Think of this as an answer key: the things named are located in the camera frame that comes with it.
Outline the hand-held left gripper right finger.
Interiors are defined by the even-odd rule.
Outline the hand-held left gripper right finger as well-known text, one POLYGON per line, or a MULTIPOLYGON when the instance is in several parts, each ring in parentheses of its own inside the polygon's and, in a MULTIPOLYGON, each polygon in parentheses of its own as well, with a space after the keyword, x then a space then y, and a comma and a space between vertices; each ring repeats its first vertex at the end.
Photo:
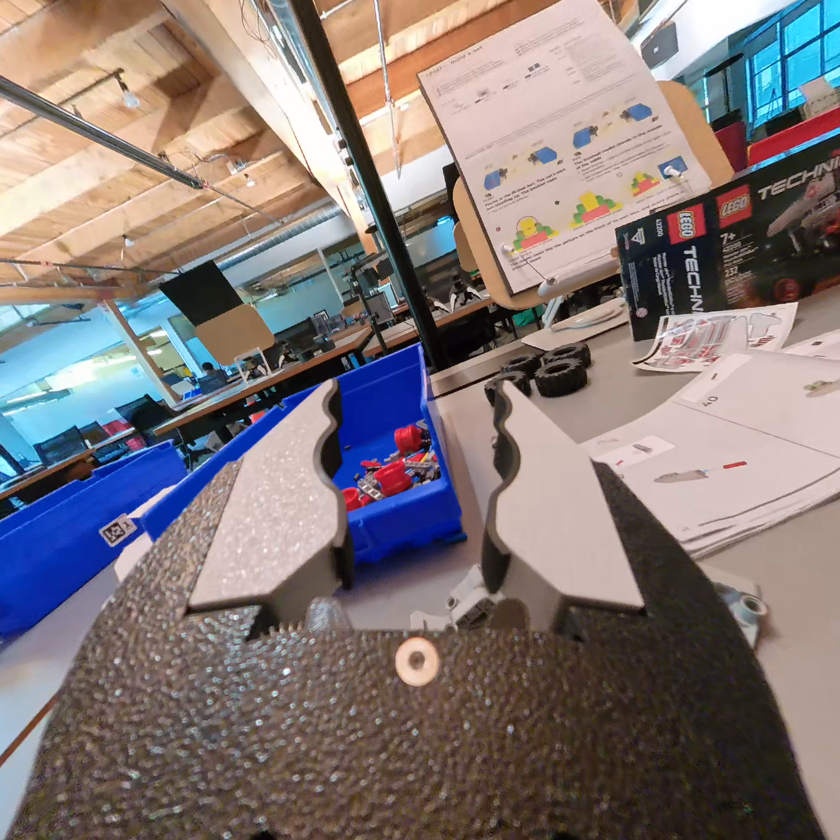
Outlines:
POLYGON ((574 607, 642 616, 645 602, 595 466, 509 381, 496 388, 493 465, 481 553, 488 592, 559 631, 574 607))

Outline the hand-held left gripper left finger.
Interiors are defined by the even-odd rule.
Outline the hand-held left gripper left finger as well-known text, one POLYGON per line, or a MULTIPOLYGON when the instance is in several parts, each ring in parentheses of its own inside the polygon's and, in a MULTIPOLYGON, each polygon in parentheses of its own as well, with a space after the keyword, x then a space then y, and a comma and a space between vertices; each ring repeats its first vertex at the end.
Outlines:
POLYGON ((354 582, 349 515, 333 482, 342 395, 321 383, 241 458, 194 584, 188 612, 256 606, 269 625, 298 625, 310 604, 354 582))

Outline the wooden background desk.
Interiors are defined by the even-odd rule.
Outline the wooden background desk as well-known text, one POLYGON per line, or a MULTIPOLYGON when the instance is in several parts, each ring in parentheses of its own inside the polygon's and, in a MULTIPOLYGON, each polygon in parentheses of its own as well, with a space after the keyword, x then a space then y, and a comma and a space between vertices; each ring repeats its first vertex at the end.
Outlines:
POLYGON ((374 331, 369 326, 351 332, 336 342, 332 350, 210 396, 196 407, 154 427, 150 434, 156 438, 179 434, 184 442, 193 444, 199 438, 216 433, 226 443, 232 438, 229 425, 249 421, 253 415, 278 406, 288 396, 364 366, 364 348, 373 336, 374 331))

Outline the grey desk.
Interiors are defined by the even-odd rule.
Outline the grey desk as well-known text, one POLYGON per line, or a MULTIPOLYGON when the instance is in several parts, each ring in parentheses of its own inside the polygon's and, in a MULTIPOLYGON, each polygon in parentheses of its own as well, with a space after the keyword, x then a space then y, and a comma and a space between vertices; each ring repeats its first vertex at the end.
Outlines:
MULTIPOLYGON (((590 341, 590 383, 569 397, 533 399, 582 443, 628 424, 690 382, 689 374, 647 374, 646 352, 629 328, 590 341)), ((491 489, 490 407, 478 385, 440 395, 450 464, 468 538, 368 564, 344 596, 356 626, 406 627, 412 610, 431 613, 478 561, 491 489)), ((138 537, 113 563, 44 621, 2 646, 2 834, 10 823, 55 696, 81 641, 145 549, 138 537)), ((711 558, 713 567, 758 583, 770 629, 758 655, 791 732, 814 798, 838 779, 838 502, 825 504, 711 558)))

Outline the grey toy piece assembly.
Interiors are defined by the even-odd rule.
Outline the grey toy piece assembly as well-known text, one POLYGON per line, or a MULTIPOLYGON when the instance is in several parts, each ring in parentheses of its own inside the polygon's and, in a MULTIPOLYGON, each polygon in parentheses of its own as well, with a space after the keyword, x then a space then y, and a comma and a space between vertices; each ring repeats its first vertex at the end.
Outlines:
POLYGON ((418 632, 475 629, 487 624, 496 605, 504 598, 501 591, 491 593, 487 589, 482 570, 475 564, 450 591, 443 615, 414 611, 410 615, 410 628, 418 632))

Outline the pile of toy pieces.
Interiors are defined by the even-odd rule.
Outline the pile of toy pieces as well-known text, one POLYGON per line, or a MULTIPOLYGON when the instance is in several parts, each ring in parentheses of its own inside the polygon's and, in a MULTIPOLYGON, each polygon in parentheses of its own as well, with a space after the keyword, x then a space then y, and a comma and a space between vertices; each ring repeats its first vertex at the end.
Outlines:
POLYGON ((439 480, 443 470, 430 429, 423 419, 398 427, 384 441, 393 444, 392 452, 382 455, 380 446, 368 457, 361 458, 357 470, 341 481, 347 512, 439 480))

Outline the blue bin with toy pieces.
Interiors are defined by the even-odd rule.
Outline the blue bin with toy pieces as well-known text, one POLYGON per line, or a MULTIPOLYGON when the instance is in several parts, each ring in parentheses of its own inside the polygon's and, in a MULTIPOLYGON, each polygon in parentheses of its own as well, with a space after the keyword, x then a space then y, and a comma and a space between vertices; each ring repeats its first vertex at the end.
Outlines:
MULTIPOLYGON (((424 448, 436 458, 437 477, 413 480, 410 488, 348 514, 356 567, 377 563, 432 543, 466 539, 462 510, 447 462, 444 426, 427 374, 424 352, 414 345, 337 379, 342 423, 338 430, 341 465, 333 477, 340 490, 356 486, 363 463, 398 449, 395 433, 416 426, 426 433, 424 448)), ((143 530, 155 543, 227 464, 241 459, 270 431, 287 425, 298 406, 316 387, 286 397, 252 427, 226 444, 207 462, 176 485, 141 518, 143 530)))

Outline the pale blue-grey toy piece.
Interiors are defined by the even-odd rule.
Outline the pale blue-grey toy piece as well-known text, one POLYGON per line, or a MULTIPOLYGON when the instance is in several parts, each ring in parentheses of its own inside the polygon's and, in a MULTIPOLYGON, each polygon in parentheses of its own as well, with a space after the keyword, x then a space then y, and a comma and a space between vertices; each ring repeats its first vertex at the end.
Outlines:
POLYGON ((769 607, 756 594, 721 581, 713 581, 712 584, 754 651, 758 646, 765 619, 770 614, 769 607))

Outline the white instruction booklet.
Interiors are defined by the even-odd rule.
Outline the white instruction booklet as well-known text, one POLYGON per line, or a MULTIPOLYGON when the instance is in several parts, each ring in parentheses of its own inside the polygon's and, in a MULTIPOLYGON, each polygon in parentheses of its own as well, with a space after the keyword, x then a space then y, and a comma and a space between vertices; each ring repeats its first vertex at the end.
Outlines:
POLYGON ((725 353, 662 405, 585 441, 694 560, 838 498, 838 331, 725 353))

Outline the empty blue bin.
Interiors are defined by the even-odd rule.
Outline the empty blue bin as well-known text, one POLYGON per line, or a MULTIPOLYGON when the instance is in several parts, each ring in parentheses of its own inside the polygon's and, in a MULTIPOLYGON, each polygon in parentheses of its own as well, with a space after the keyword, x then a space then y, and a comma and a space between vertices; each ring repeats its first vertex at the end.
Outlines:
POLYGON ((187 470, 172 442, 95 469, 1 523, 1 638, 27 632, 143 532, 142 505, 187 470))

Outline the black and wood board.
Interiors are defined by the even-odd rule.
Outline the black and wood board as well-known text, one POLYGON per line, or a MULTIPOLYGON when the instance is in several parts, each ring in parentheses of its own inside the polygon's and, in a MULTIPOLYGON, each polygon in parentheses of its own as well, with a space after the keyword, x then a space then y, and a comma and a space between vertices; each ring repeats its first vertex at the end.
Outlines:
POLYGON ((222 365, 234 365, 240 358, 263 353, 275 345, 266 321, 244 302, 212 260, 162 282, 159 290, 222 365))

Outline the toy sticker sheet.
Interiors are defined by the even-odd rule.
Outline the toy sticker sheet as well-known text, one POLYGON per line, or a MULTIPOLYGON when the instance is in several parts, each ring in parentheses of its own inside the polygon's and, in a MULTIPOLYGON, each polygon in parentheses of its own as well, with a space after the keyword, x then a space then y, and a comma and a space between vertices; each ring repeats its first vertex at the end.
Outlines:
POLYGON ((656 373, 697 373, 721 357, 784 346, 799 304, 666 315, 649 350, 632 365, 656 373))

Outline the white document stand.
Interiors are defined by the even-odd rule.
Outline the white document stand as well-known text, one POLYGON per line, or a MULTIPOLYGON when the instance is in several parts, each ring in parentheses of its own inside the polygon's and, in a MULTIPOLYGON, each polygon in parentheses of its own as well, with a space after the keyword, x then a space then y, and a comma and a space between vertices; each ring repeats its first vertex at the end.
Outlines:
POLYGON ((530 280, 525 290, 507 294, 504 299, 501 293, 493 292, 491 296, 494 301, 505 308, 517 310, 530 309, 543 303, 542 327, 554 333, 567 329, 560 324, 559 316, 562 306, 573 293, 617 276, 620 268, 617 247, 611 248, 608 255, 579 260, 554 273, 539 268, 526 255, 517 255, 511 246, 502 246, 501 253, 514 269, 525 270, 536 280, 530 280))

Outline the black toy set box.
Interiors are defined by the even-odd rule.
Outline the black toy set box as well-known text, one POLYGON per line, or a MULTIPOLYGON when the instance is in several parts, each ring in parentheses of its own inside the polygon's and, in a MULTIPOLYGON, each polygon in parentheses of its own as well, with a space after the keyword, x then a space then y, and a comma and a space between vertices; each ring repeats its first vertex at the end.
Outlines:
POLYGON ((839 276, 839 140, 780 154, 615 231, 633 340, 664 316, 792 303, 839 276))

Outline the black metal pole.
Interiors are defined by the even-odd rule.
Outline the black metal pole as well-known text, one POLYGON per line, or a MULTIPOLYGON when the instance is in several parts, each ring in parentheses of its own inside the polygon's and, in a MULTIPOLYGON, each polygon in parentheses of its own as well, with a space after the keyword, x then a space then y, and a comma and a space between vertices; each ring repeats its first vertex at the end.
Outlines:
POLYGON ((375 225, 385 246, 395 273, 402 282, 409 310, 423 349, 436 372, 450 366, 450 360, 438 326, 427 305, 424 290, 408 252, 401 229, 388 201, 382 180, 376 170, 370 147, 364 137, 339 65, 336 62, 328 37, 322 27, 313 2, 290 1, 301 37, 305 40, 311 63, 318 81, 338 122, 339 133, 353 160, 362 192, 368 203, 375 225))

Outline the printed instruction sheet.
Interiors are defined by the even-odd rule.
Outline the printed instruction sheet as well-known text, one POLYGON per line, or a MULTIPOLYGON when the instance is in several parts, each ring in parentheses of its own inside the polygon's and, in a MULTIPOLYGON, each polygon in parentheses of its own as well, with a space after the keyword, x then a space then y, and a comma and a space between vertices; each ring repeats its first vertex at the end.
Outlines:
POLYGON ((598 2, 555 3, 418 83, 512 295, 582 274, 611 254, 617 228, 711 188, 598 2))

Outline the wooden backing board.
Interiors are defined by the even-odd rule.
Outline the wooden backing board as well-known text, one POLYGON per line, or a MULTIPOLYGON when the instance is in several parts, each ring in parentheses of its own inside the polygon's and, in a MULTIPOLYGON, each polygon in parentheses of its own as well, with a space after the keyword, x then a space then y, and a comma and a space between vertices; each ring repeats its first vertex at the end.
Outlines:
MULTIPOLYGON (((658 86, 686 136, 690 149, 707 173, 710 188, 728 183, 734 175, 734 170, 690 91, 672 80, 660 81, 658 86)), ((493 292, 501 293, 502 298, 506 298, 511 292, 501 274, 497 255, 481 226, 475 204, 461 178, 455 183, 453 202, 460 225, 460 234, 456 235, 457 245, 469 247, 490 299, 495 302, 491 296, 493 292)))

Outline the red partition panel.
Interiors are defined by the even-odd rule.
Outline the red partition panel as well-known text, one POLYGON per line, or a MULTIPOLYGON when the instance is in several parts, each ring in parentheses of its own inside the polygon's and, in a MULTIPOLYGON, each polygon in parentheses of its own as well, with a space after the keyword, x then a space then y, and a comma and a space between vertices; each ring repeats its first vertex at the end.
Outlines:
POLYGON ((769 134, 762 140, 747 141, 746 124, 740 110, 730 112, 710 124, 712 132, 736 172, 762 164, 780 154, 786 154, 801 145, 837 133, 839 108, 826 111, 813 118, 790 124, 769 134))

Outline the black monitor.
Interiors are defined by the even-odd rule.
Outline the black monitor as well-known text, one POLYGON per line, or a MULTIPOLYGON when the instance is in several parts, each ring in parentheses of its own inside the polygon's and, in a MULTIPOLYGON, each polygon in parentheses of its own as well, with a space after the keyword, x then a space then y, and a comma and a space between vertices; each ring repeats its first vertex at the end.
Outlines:
POLYGON ((674 58, 679 52, 676 21, 671 19, 657 27, 643 41, 640 51, 645 65, 651 70, 674 58))

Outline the metal air duct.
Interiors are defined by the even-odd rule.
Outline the metal air duct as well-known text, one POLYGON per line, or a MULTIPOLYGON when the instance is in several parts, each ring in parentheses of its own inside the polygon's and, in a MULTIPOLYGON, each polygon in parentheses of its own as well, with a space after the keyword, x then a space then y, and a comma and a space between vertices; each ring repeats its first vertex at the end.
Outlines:
POLYGON ((351 217, 337 204, 327 202, 312 204, 300 213, 289 216, 287 221, 271 230, 267 229, 248 241, 240 243, 237 247, 216 255, 213 262, 222 271, 231 270, 276 247, 287 245, 292 240, 308 235, 312 231, 317 232, 331 222, 353 226, 351 217))

